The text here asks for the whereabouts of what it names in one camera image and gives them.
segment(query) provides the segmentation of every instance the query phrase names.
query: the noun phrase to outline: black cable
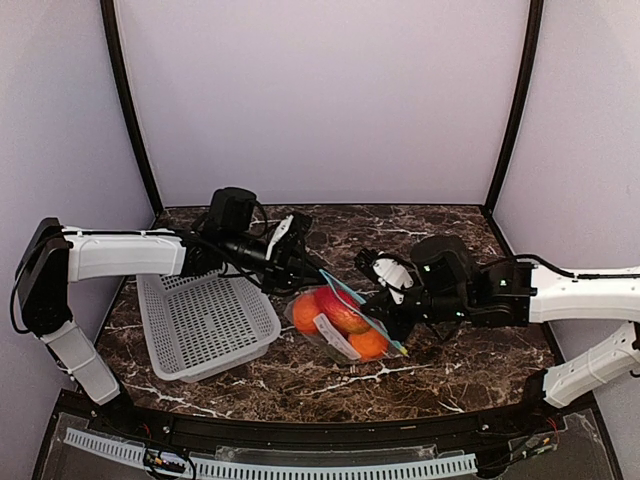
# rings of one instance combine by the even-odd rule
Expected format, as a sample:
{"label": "black cable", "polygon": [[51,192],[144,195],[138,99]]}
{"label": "black cable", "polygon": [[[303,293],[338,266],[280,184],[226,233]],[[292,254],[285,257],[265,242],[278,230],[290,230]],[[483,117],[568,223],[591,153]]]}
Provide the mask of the black cable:
{"label": "black cable", "polygon": [[515,263],[518,260],[533,260],[539,263],[540,265],[547,267],[553,273],[557,273],[562,277],[573,278],[576,280],[640,278],[640,273],[573,273],[567,270],[563,270],[557,265],[554,265],[548,260],[545,260],[541,256],[535,255],[532,253],[523,253],[520,255],[514,255],[512,257],[501,258],[500,260],[496,260],[496,261],[487,263],[486,265],[483,265],[480,271],[485,271],[491,267],[495,267],[496,265],[501,265],[503,263]]}
{"label": "black cable", "polygon": [[576,278],[576,274],[572,272],[568,272],[567,270],[563,270],[560,267],[557,267],[553,263],[545,260],[539,255],[534,255],[532,253],[523,253],[520,255],[514,255],[512,257],[501,258],[500,260],[495,260],[493,262],[487,263],[480,268],[480,271],[488,270],[491,267],[495,267],[496,265],[502,265],[503,263],[516,263],[518,260],[533,260],[538,262],[540,265],[547,267],[553,273],[557,273],[562,277],[567,278]]}

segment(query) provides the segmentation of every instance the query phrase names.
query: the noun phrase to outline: brown marble surface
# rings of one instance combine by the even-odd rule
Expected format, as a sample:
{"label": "brown marble surface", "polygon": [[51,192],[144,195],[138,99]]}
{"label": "brown marble surface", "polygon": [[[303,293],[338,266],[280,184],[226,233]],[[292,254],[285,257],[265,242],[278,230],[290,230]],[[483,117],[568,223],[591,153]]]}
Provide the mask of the brown marble surface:
{"label": "brown marble surface", "polygon": [[[292,209],[314,218],[307,238],[311,252],[364,295],[373,285],[352,267],[361,247],[406,257],[411,246],[425,236],[452,234],[462,237],[481,263],[501,255],[476,207],[267,207],[272,220],[283,218]],[[169,209],[158,226],[187,227],[203,211]],[[286,301],[276,298],[273,303],[281,314]],[[194,415],[287,422],[400,420],[508,405],[520,399],[529,374],[553,364],[538,326],[463,327],[443,345],[419,326],[407,341],[408,358],[339,368],[307,343],[284,316],[281,320],[280,338],[265,356],[198,383],[164,382],[151,368],[132,279],[108,319],[98,350],[137,405]]]}

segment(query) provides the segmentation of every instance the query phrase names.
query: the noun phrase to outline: purple-white wall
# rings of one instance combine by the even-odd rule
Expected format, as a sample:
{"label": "purple-white wall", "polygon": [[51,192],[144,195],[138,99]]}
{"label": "purple-white wall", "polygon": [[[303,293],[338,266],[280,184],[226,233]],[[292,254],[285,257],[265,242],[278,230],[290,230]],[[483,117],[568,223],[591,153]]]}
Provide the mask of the purple-white wall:
{"label": "purple-white wall", "polygon": [[482,203],[526,0],[119,0],[166,205]]}
{"label": "purple-white wall", "polygon": [[[58,391],[68,386],[44,345],[13,333],[8,298],[38,222],[149,226],[152,212],[120,112],[100,5],[0,4],[0,479],[31,478]],[[94,337],[117,281],[72,287],[78,324]]]}
{"label": "purple-white wall", "polygon": [[[546,2],[522,127],[496,218],[516,252],[565,267],[640,265],[640,5]],[[618,327],[564,321],[567,358]],[[640,382],[596,391],[625,478],[640,478]]]}

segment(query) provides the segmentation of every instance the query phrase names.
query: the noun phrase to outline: white plastic basket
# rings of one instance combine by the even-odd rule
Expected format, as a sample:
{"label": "white plastic basket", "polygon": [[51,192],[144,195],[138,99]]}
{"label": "white plastic basket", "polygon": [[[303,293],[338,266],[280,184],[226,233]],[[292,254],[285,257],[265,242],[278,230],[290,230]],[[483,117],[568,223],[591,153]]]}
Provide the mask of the white plastic basket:
{"label": "white plastic basket", "polygon": [[192,383],[229,370],[267,353],[280,335],[269,299],[244,278],[138,275],[137,282],[151,365],[163,380]]}

